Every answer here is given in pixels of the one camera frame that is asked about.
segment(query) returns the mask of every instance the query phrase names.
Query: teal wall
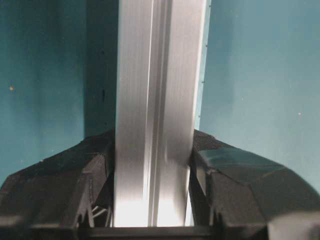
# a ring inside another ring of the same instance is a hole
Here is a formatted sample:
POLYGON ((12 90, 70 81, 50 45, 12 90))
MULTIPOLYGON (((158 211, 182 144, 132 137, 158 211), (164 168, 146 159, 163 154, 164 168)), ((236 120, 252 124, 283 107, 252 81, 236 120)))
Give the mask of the teal wall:
POLYGON ((114 126, 117 16, 116 0, 0 0, 0 185, 114 126))
POLYGON ((320 1, 211 5, 200 129, 320 192, 320 1))

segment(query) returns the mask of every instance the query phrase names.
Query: metal rail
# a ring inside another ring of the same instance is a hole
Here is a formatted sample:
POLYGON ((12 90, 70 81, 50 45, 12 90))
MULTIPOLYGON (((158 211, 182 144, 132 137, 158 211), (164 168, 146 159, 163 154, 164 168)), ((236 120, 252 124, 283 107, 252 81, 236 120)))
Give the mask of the metal rail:
POLYGON ((120 1, 115 227, 185 223, 205 9, 120 1))

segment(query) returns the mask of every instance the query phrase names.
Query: metal channel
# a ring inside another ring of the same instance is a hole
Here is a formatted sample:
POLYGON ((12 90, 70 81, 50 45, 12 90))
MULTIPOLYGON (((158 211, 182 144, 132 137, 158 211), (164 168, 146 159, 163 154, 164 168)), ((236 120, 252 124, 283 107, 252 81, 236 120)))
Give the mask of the metal channel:
POLYGON ((121 0, 115 227, 183 226, 206 0, 121 0))

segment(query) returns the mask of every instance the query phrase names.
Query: blue-green background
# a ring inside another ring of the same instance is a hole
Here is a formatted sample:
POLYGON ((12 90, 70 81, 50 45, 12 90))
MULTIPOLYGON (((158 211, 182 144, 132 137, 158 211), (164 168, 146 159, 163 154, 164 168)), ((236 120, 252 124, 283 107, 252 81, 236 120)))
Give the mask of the blue-green background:
POLYGON ((212 0, 202 131, 320 192, 319 105, 319 0, 212 0))
POLYGON ((116 0, 0 0, 0 185, 114 126, 117 32, 116 0))
MULTIPOLYGON (((0 184, 114 126, 117 16, 116 0, 0 0, 0 184)), ((212 0, 200 114, 318 191, 319 16, 318 0, 212 0)))

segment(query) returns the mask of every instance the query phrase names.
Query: brushed metal surface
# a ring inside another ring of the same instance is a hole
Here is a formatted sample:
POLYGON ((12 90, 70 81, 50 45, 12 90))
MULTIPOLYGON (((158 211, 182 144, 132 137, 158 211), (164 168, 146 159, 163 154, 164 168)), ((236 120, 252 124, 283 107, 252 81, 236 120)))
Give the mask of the brushed metal surface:
POLYGON ((183 226, 206 0, 122 0, 114 226, 183 226))

